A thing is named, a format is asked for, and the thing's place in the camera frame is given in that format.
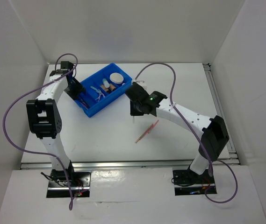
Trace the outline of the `long pink makeup brush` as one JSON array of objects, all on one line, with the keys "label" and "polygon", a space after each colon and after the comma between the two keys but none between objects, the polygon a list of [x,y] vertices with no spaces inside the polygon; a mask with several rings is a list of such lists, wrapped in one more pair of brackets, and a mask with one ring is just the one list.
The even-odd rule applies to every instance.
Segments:
[{"label": "long pink makeup brush", "polygon": [[159,120],[157,120],[154,124],[152,124],[152,126],[148,130],[148,133],[150,133],[152,131],[152,129],[157,125],[158,122],[159,122]]}]

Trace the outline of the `blue divided plastic bin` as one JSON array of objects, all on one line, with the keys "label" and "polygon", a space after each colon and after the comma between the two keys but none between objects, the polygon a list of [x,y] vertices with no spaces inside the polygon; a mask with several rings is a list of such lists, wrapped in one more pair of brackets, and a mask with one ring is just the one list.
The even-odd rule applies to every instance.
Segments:
[{"label": "blue divided plastic bin", "polygon": [[[123,81],[112,81],[110,76],[114,73],[118,73]],[[116,64],[111,63],[80,83],[86,92],[79,94],[79,99],[75,102],[88,117],[92,117],[123,95],[131,86],[132,78]]]}]

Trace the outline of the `mint green white tube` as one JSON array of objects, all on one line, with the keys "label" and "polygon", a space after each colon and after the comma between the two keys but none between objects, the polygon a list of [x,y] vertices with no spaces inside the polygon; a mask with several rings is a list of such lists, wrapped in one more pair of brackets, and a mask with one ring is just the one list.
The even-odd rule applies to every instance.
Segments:
[{"label": "mint green white tube", "polygon": [[103,84],[104,84],[104,86],[106,87],[106,88],[108,88],[109,86],[110,86],[110,83],[107,81],[107,79],[103,79],[102,80],[102,82],[103,82]]}]

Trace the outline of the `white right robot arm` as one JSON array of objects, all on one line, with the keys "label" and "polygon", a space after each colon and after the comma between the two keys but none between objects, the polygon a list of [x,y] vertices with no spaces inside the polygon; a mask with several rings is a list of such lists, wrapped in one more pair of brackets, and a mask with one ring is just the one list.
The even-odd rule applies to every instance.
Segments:
[{"label": "white right robot arm", "polygon": [[199,141],[199,149],[187,172],[188,180],[197,183],[206,169],[211,169],[229,141],[226,124],[222,117],[201,115],[173,102],[165,94],[154,91],[149,94],[134,82],[125,91],[130,99],[131,116],[153,115],[166,119],[190,131]]}]

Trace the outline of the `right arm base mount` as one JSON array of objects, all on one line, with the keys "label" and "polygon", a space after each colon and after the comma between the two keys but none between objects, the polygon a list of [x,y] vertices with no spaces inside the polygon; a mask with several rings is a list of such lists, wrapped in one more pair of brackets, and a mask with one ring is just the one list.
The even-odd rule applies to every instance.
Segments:
[{"label": "right arm base mount", "polygon": [[210,176],[208,169],[198,175],[190,169],[175,169],[171,179],[176,196],[191,196],[217,194],[215,179]]}]

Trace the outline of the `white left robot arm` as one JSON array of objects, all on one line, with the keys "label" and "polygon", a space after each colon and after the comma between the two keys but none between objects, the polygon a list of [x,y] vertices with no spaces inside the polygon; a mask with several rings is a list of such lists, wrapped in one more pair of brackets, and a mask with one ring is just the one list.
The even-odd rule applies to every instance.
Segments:
[{"label": "white left robot arm", "polygon": [[30,131],[41,140],[46,153],[51,156],[51,176],[65,186],[75,182],[75,173],[61,141],[62,119],[57,102],[63,92],[73,100],[80,100],[81,95],[86,94],[85,87],[72,76],[74,70],[73,63],[62,61],[60,69],[50,73],[51,84],[36,99],[26,103]]}]

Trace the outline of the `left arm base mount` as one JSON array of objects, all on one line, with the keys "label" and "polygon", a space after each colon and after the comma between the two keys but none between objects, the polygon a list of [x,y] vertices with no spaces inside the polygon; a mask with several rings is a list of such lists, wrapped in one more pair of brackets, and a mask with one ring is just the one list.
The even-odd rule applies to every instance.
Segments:
[{"label": "left arm base mount", "polygon": [[50,175],[41,172],[41,175],[48,181],[47,198],[69,198],[71,187],[72,196],[76,198],[90,197],[91,172],[72,170],[68,180],[63,171],[51,170]]}]

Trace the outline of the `round cream powder puff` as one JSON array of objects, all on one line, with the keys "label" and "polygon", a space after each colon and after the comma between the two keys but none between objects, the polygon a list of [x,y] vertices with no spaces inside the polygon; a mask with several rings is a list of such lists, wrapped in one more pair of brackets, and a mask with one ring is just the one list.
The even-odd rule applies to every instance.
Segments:
[{"label": "round cream powder puff", "polygon": [[124,82],[124,77],[120,73],[112,73],[110,75],[110,81],[112,81],[115,84],[122,84]]}]

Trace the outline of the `mint green tweezers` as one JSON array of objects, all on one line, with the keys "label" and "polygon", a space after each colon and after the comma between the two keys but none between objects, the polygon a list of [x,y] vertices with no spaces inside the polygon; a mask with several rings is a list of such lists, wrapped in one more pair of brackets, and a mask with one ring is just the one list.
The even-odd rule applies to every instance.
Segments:
[{"label": "mint green tweezers", "polygon": [[91,89],[95,90],[97,93],[101,93],[101,91],[93,86],[90,86]]}]

